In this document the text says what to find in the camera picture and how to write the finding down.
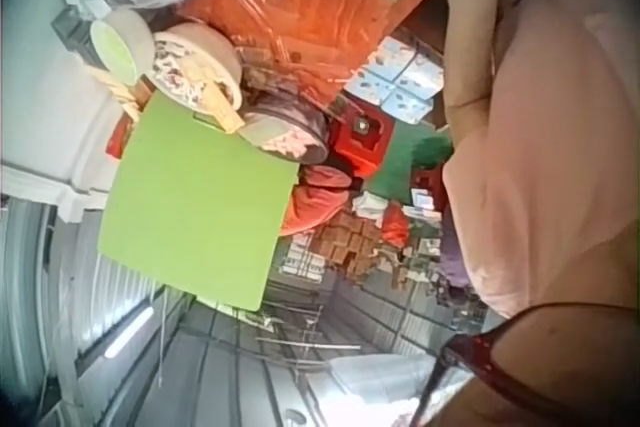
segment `red eyeglass frame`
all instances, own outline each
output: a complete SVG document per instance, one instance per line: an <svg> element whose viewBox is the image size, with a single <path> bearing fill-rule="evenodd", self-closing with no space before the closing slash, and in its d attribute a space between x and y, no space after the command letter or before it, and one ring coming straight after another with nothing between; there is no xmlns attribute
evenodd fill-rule
<svg viewBox="0 0 640 427"><path fill-rule="evenodd" d="M436 361L436 365L427 381L427 385L420 397L418 408L413 414L409 427L419 427L420 419L429 404L431 395L438 387L447 369L457 362L465 365L483 383L491 387L500 396L509 402L535 413L541 417L553 419L562 425L571 426L593 426L600 425L593 419L581 416L569 407L549 399L522 382L514 379L506 373L499 365L493 362L491 351L495 342L514 324L524 317L540 309L585 307L609 309L611 311L629 314L637 319L637 311L625 307L618 307L604 304L591 303L549 303L541 304L526 309L515 315L495 329L476 336L463 334L454 335L442 348Z"/></svg>

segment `green cutting board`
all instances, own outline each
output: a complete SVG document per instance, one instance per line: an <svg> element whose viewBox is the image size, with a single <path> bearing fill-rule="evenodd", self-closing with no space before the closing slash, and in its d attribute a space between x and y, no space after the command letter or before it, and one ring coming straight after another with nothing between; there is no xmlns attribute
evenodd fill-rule
<svg viewBox="0 0 640 427"><path fill-rule="evenodd" d="M118 168L99 250L159 282L256 310L297 170L156 93Z"/></svg>

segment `green cloth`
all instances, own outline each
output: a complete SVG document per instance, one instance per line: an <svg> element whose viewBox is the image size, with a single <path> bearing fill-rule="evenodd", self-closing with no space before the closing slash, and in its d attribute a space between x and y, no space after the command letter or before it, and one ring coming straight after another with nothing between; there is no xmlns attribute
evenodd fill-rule
<svg viewBox="0 0 640 427"><path fill-rule="evenodd" d="M414 166L433 168L453 152L451 140L425 124L396 121L382 166L365 183L372 194L411 205L411 171Z"/></svg>
<svg viewBox="0 0 640 427"><path fill-rule="evenodd" d="M210 302L255 310L297 170L156 93L118 168L99 250Z"/></svg>

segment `bowl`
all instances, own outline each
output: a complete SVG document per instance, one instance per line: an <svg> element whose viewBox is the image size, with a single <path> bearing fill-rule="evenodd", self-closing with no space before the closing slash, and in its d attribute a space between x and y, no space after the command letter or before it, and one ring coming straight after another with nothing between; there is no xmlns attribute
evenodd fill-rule
<svg viewBox="0 0 640 427"><path fill-rule="evenodd" d="M177 50L195 54L198 63L211 67L215 72L216 81L224 84L224 91L234 110L242 105L242 92L240 80L242 78L242 65L233 44L218 31L207 25L195 22L187 22L176 25L154 35L156 42L156 60L148 72L149 79L165 95L176 102L197 112L205 113L198 108L198 102L192 101L187 94L179 94L177 89L171 88L158 73L158 65L163 61L160 58L160 46L173 46Z"/></svg>
<svg viewBox="0 0 640 427"><path fill-rule="evenodd" d="M140 77L153 67L153 34L135 11L112 11L93 21L89 34L104 66L125 85L136 85Z"/></svg>

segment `fluorescent light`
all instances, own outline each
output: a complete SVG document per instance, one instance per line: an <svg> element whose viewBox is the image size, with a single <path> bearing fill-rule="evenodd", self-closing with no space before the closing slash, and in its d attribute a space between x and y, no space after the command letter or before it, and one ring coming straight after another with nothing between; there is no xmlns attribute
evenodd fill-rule
<svg viewBox="0 0 640 427"><path fill-rule="evenodd" d="M133 336L136 335L144 324L153 316L153 307L147 307L144 309L138 317L133 319L126 329L118 336L116 340L107 348L104 353L104 356L107 359L113 359L116 355L120 353L120 351L124 348L125 345L129 343Z"/></svg>

